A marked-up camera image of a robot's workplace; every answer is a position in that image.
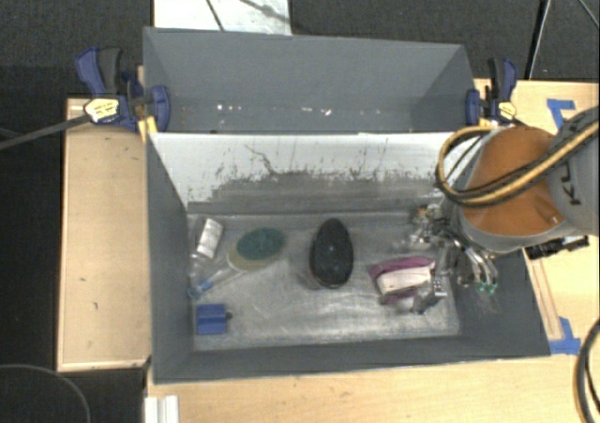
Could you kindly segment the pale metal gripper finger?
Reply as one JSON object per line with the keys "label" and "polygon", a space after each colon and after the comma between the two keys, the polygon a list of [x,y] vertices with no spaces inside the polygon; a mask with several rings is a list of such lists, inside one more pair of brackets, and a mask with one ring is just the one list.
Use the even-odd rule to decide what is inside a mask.
{"label": "pale metal gripper finger", "polygon": [[447,297],[441,279],[432,279],[419,287],[413,297],[411,313],[422,315]]}

